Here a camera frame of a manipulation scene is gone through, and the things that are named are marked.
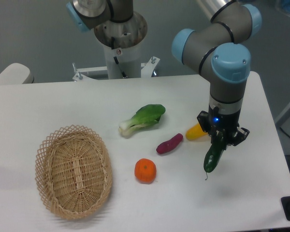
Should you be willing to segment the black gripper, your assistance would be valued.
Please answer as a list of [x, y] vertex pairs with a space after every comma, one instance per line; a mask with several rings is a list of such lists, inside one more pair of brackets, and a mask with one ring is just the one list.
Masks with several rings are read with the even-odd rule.
[[233, 114], [221, 114], [220, 108], [215, 106], [213, 109], [209, 106], [208, 112], [201, 111], [197, 120], [204, 132], [211, 137], [211, 144], [219, 142], [219, 133], [223, 134], [223, 150], [229, 145], [237, 146], [243, 142], [249, 135], [250, 131], [239, 127], [239, 117], [241, 110]]

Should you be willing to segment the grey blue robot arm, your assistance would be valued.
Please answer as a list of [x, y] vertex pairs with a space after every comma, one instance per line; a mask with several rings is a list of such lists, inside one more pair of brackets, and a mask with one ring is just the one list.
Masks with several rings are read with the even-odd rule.
[[[212, 141], [222, 134], [226, 145], [243, 142], [249, 131], [238, 120], [250, 73], [251, 55], [243, 46], [262, 25], [259, 10], [235, 0], [200, 0], [211, 25], [201, 32], [183, 29], [172, 42], [172, 55], [210, 84], [209, 109], [198, 122]], [[131, 0], [72, 0], [66, 5], [81, 31], [93, 30], [104, 46], [108, 77], [141, 77], [140, 44], [145, 19]]]

